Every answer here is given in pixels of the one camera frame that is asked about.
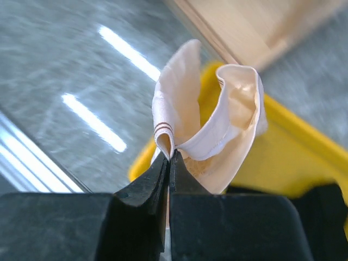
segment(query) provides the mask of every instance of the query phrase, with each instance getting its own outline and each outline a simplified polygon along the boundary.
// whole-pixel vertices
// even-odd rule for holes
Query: cream fabric
[[[229,185],[254,138],[267,129],[263,86],[255,69],[228,64],[216,70],[221,94],[215,110],[200,126],[200,45],[185,43],[164,67],[153,102],[154,158],[162,151],[169,160],[175,149],[188,170],[210,192]]]

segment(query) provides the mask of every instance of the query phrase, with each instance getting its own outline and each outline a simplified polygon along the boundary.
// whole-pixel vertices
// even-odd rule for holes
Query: yellow container
[[[201,75],[202,126],[218,102],[215,71],[221,65],[211,63]],[[267,95],[265,108],[269,129],[255,139],[232,183],[293,198],[317,185],[336,182],[348,204],[348,152]],[[151,139],[129,169],[131,181],[149,168],[155,148]],[[345,232],[348,235],[347,222]]]

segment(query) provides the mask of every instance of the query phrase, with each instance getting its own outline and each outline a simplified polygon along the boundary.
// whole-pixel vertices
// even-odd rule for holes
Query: wooden panel
[[[226,62],[264,69],[346,0],[166,0]]]

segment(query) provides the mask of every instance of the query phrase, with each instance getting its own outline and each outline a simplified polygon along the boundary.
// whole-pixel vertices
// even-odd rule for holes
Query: glossy floor
[[[160,0],[3,0],[0,24],[4,109],[92,191],[125,186],[152,135],[154,82],[190,33]],[[346,148],[347,26],[344,10],[262,73],[267,93]]]

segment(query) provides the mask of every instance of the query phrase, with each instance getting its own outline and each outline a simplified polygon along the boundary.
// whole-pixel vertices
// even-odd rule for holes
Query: yellow plastic tray
[[[198,99],[201,125],[213,112],[220,86],[215,76],[222,63],[211,63],[201,75]],[[348,204],[348,152],[265,95],[267,132],[257,137],[232,183],[248,188],[298,197],[320,184],[336,182]],[[129,169],[133,181],[150,166],[153,139]],[[348,223],[345,225],[348,235]]]

